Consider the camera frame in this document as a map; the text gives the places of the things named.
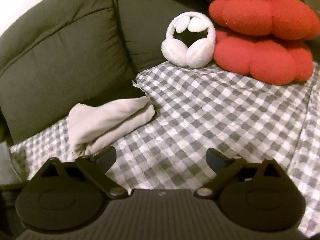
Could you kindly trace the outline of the dark green sofa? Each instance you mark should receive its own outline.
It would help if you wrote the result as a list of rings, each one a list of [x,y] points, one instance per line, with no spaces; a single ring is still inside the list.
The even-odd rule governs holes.
[[[171,20],[205,0],[43,0],[1,36],[1,124],[22,142],[162,62]]]

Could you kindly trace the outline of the upper red flower cushion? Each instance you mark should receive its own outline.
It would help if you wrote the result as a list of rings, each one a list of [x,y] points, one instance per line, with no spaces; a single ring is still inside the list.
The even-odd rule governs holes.
[[[312,40],[319,34],[318,16],[299,0],[214,0],[209,15],[217,24],[244,35]]]

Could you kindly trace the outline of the red flower cushion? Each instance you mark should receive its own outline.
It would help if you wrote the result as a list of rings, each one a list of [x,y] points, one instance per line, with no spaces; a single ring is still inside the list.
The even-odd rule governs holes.
[[[312,53],[303,41],[246,36],[227,29],[216,32],[214,60],[224,70],[271,85],[305,82],[313,74]]]
[[[318,16],[299,0],[214,0],[209,15],[217,24],[244,35],[312,40],[319,34]]]

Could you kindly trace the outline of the lower red flower cushion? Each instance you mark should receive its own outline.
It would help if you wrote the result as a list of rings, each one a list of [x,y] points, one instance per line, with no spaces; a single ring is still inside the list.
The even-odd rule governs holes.
[[[303,41],[246,36],[227,29],[216,32],[214,60],[224,70],[271,85],[305,82],[313,74],[312,53]]]

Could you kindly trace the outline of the cream sweatshirt with bear print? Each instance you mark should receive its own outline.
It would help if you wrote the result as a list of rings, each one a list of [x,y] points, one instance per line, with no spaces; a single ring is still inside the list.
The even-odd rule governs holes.
[[[78,156],[97,154],[147,124],[155,113],[148,94],[126,81],[73,106],[68,114],[70,148]]]

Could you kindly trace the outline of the white fluffy earmuffs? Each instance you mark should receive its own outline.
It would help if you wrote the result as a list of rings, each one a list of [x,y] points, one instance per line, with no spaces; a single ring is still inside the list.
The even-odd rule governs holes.
[[[215,45],[212,21],[200,12],[188,11],[171,21],[161,51],[179,67],[201,68],[212,61]]]

